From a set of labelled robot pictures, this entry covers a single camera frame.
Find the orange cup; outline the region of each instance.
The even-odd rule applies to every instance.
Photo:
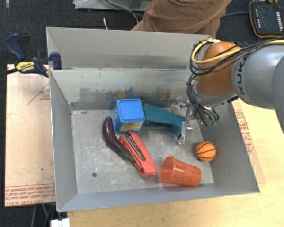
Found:
[[[161,181],[196,187],[201,181],[201,170],[190,164],[179,161],[173,156],[165,158],[161,167]]]

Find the basketball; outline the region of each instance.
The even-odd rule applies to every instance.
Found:
[[[214,144],[209,141],[203,141],[195,149],[197,157],[201,161],[211,161],[215,158],[217,150]]]

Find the black carpet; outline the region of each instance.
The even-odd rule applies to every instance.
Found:
[[[227,14],[248,12],[252,0],[233,0],[227,7]],[[0,72],[6,64],[16,61],[5,46],[5,39],[13,34],[30,34],[26,51],[27,58],[47,56],[47,26],[105,29],[103,18],[108,21],[109,29],[130,30],[135,25],[134,17],[125,11],[78,11],[73,0],[0,0]],[[278,0],[284,24],[284,0]],[[254,35],[248,14],[226,16],[221,19],[217,38],[225,41],[252,43],[258,41]],[[4,166],[5,166],[5,113],[6,113],[6,78],[0,78],[0,227],[30,226],[34,206],[4,207]],[[43,226],[45,214],[41,205],[35,211],[35,226]]]

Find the wooden table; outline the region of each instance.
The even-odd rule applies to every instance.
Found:
[[[242,104],[265,176],[260,193],[68,212],[71,227],[284,227],[284,136],[276,114]]]

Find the blue box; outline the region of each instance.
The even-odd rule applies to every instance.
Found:
[[[119,99],[111,111],[116,134],[127,131],[138,133],[145,121],[145,114],[140,99]]]

